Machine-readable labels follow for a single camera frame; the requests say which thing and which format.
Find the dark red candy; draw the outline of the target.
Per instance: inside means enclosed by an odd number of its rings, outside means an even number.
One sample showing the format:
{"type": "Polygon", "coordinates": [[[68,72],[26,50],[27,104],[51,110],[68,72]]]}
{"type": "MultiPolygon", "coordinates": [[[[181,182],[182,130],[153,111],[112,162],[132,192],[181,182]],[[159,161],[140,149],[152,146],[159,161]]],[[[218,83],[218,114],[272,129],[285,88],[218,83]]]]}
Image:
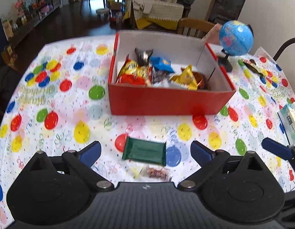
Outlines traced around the dark red candy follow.
{"type": "Polygon", "coordinates": [[[160,83],[163,80],[167,79],[167,72],[166,71],[154,71],[152,74],[152,84],[160,83]]]}

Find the small clear candy packet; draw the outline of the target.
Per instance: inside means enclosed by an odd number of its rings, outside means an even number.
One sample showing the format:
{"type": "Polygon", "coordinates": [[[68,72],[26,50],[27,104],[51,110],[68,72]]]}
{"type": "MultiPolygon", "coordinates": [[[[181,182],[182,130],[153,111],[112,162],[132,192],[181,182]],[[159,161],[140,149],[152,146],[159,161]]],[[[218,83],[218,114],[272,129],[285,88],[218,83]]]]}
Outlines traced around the small clear candy packet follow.
{"type": "Polygon", "coordinates": [[[169,181],[170,180],[170,170],[167,168],[155,168],[151,166],[144,167],[140,175],[143,177],[153,178],[161,181],[169,181]]]}

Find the copper brown snack packet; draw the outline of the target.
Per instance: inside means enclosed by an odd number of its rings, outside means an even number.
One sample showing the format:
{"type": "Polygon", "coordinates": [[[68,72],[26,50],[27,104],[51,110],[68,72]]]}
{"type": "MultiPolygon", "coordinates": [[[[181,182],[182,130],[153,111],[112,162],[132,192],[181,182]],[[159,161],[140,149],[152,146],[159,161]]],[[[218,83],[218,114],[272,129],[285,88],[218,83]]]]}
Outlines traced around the copper brown snack packet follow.
{"type": "Polygon", "coordinates": [[[208,80],[204,74],[193,70],[192,74],[197,82],[197,90],[211,90],[208,80]]]}

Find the silver orange snack packet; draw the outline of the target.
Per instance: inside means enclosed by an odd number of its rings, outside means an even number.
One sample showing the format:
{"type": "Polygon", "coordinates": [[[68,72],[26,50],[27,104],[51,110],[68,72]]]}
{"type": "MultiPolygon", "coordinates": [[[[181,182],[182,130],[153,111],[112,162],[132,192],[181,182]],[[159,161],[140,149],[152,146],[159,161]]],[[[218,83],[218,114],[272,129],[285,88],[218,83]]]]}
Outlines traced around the silver orange snack packet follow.
{"type": "Polygon", "coordinates": [[[162,80],[161,82],[152,84],[154,88],[170,88],[170,89],[181,89],[188,90],[187,85],[179,84],[168,79],[162,80]]]}

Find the red cardboard box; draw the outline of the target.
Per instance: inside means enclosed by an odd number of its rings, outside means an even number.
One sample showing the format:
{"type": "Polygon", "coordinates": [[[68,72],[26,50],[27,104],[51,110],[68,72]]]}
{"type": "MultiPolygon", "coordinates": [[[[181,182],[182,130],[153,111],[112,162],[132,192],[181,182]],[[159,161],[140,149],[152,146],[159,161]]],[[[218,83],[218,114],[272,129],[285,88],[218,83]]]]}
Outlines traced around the red cardboard box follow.
{"type": "Polygon", "coordinates": [[[155,31],[120,31],[114,40],[108,92],[113,115],[215,115],[232,98],[236,88],[212,46],[199,38],[155,31]],[[116,78],[126,58],[136,58],[135,49],[152,49],[154,56],[171,61],[176,74],[191,65],[206,77],[210,90],[118,84],[116,78]]]}

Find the blue snack packet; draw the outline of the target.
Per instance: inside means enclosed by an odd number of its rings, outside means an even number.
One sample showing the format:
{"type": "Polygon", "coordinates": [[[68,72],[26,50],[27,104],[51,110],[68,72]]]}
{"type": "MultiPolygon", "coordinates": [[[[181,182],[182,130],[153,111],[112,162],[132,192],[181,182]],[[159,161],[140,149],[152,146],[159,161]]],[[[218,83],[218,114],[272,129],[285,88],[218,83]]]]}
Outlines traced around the blue snack packet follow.
{"type": "Polygon", "coordinates": [[[165,60],[164,58],[161,57],[151,57],[150,62],[152,66],[155,68],[157,71],[165,71],[168,73],[174,73],[174,70],[171,67],[171,62],[168,60],[165,60]]]}

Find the yellow triangle snack packet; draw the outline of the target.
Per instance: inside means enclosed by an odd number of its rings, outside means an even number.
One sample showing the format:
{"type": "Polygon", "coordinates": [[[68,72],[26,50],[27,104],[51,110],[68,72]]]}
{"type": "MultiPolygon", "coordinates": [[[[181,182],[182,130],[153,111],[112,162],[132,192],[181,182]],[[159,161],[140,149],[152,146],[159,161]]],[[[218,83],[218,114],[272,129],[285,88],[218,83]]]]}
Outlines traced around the yellow triangle snack packet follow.
{"type": "Polygon", "coordinates": [[[188,65],[179,76],[170,77],[169,84],[184,90],[197,90],[198,83],[192,72],[192,65],[188,65]]]}

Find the tissue pack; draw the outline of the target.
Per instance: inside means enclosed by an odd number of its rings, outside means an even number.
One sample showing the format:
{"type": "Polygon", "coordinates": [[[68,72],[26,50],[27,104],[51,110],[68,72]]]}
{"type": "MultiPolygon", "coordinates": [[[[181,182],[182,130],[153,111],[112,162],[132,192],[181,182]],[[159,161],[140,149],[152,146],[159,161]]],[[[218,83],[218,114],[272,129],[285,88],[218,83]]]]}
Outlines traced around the tissue pack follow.
{"type": "Polygon", "coordinates": [[[295,102],[286,104],[278,112],[282,125],[285,129],[288,142],[291,146],[295,145],[295,102]]]}

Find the pink cloth on chair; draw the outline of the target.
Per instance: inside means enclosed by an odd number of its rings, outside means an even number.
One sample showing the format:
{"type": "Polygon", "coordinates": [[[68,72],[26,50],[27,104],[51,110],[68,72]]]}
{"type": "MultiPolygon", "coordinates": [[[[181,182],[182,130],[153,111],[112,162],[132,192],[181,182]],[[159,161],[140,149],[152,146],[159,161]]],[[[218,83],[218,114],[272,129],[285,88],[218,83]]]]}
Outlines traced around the pink cloth on chair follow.
{"type": "Polygon", "coordinates": [[[202,41],[204,43],[220,45],[219,32],[221,28],[222,25],[219,23],[214,25],[212,29],[202,38],[202,41]]]}

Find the low tv cabinet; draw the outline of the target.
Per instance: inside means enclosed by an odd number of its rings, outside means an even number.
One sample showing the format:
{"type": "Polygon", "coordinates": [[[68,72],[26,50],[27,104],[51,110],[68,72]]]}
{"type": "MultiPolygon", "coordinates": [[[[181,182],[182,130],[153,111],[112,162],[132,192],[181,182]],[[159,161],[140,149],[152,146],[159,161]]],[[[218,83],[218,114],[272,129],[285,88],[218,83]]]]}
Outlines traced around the low tv cabinet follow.
{"type": "Polygon", "coordinates": [[[57,11],[62,0],[46,0],[36,9],[21,17],[21,24],[13,31],[13,36],[8,38],[8,43],[12,48],[17,45],[32,32],[46,17],[57,11]]]}

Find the green snack bar packet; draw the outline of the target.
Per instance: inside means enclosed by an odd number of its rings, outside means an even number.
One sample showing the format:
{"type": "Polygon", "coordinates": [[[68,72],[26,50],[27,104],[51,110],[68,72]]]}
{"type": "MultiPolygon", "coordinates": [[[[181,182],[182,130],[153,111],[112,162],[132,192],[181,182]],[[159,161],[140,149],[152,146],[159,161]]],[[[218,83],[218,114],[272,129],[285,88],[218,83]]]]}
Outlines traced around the green snack bar packet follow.
{"type": "Polygon", "coordinates": [[[122,159],[165,166],[166,142],[146,141],[128,136],[122,159]]]}

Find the black sesame snack packet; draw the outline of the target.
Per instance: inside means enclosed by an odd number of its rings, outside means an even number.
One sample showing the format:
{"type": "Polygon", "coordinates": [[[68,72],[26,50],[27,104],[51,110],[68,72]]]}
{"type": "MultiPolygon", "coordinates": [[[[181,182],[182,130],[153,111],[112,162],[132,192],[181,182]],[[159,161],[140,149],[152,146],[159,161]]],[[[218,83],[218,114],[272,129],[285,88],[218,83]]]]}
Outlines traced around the black sesame snack packet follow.
{"type": "Polygon", "coordinates": [[[138,65],[139,66],[148,66],[153,52],[154,52],[153,49],[144,51],[144,50],[136,48],[135,54],[137,57],[138,65]]]}

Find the wooden chair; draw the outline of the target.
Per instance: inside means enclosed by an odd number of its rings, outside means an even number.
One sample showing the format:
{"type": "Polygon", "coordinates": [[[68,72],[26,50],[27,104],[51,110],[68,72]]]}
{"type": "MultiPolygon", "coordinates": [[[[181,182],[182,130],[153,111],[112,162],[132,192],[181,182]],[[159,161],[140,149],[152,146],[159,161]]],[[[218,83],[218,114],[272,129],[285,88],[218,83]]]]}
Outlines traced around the wooden chair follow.
{"type": "Polygon", "coordinates": [[[192,35],[192,30],[194,30],[193,37],[203,38],[206,34],[215,26],[214,23],[193,19],[193,18],[182,18],[179,20],[177,25],[177,33],[184,35],[186,31],[186,36],[192,35]]]}

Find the red yellow chip bag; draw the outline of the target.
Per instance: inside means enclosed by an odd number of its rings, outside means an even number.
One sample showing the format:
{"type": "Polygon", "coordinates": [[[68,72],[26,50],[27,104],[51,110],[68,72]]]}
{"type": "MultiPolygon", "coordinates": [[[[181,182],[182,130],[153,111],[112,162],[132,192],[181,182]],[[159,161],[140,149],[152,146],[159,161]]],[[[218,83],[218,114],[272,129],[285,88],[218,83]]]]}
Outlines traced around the red yellow chip bag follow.
{"type": "Polygon", "coordinates": [[[117,75],[116,84],[152,86],[152,66],[139,66],[128,55],[117,75]]]}

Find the small round stool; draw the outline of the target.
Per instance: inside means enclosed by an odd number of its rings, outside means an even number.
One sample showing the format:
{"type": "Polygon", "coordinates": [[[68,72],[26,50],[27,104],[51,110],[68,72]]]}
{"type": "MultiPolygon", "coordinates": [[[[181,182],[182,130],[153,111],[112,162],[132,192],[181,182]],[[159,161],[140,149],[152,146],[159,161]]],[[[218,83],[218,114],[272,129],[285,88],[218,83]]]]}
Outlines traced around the small round stool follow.
{"type": "Polygon", "coordinates": [[[96,10],[96,14],[98,17],[107,17],[109,16],[110,9],[109,8],[101,8],[96,10]]]}

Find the blue desk globe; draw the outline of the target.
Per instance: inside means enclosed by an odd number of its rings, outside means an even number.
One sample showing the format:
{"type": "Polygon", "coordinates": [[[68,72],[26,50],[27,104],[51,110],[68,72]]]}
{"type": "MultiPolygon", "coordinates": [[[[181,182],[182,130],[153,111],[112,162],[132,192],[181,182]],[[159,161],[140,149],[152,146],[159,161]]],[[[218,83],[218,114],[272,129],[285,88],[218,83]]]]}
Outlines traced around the blue desk globe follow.
{"type": "Polygon", "coordinates": [[[226,72],[232,72],[233,67],[228,61],[229,56],[242,56],[253,47],[253,29],[248,24],[240,21],[228,21],[219,31],[219,42],[225,57],[218,57],[218,64],[224,67],[226,72]]]}

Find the balloon print tablecloth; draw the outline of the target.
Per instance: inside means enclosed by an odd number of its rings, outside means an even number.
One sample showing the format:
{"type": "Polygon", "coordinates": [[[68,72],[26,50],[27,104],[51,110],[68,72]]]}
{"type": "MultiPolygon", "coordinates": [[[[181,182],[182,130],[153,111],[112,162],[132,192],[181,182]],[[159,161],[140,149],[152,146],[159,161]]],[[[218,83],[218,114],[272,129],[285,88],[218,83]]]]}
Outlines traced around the balloon print tablecloth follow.
{"type": "Polygon", "coordinates": [[[127,136],[166,142],[167,167],[176,183],[198,169],[190,156],[190,144],[198,140],[233,155],[256,151],[285,191],[295,189],[291,166],[261,146],[266,137],[287,143],[277,113],[295,102],[283,71],[264,50],[245,56],[263,77],[242,58],[232,59],[229,77],[236,93],[216,115],[114,116],[107,88],[113,44],[114,36],[96,36],[46,45],[21,78],[0,126],[0,228],[13,222],[8,189],[38,150],[56,156],[99,141],[102,154],[94,171],[114,183],[146,181],[141,163],[122,160],[127,136]]]}

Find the sofa with cream cover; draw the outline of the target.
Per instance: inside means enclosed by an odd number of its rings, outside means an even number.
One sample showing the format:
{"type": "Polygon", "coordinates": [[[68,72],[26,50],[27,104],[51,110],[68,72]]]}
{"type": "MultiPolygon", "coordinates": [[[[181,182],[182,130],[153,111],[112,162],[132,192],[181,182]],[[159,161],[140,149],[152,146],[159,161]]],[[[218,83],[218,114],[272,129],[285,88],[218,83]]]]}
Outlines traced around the sofa with cream cover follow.
{"type": "Polygon", "coordinates": [[[179,21],[188,17],[195,0],[125,0],[123,21],[131,28],[149,27],[175,31],[179,21]]]}

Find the opened wrapper near globe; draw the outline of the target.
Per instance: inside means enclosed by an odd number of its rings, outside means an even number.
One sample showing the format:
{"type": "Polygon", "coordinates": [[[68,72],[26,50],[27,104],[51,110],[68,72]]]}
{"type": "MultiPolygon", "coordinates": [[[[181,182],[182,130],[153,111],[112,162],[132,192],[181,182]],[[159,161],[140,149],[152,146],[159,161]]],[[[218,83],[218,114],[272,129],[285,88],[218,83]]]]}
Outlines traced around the opened wrapper near globe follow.
{"type": "Polygon", "coordinates": [[[254,65],[252,62],[247,61],[247,60],[241,60],[241,62],[253,73],[261,76],[261,77],[266,77],[267,75],[265,75],[262,71],[260,71],[256,65],[254,65]]]}

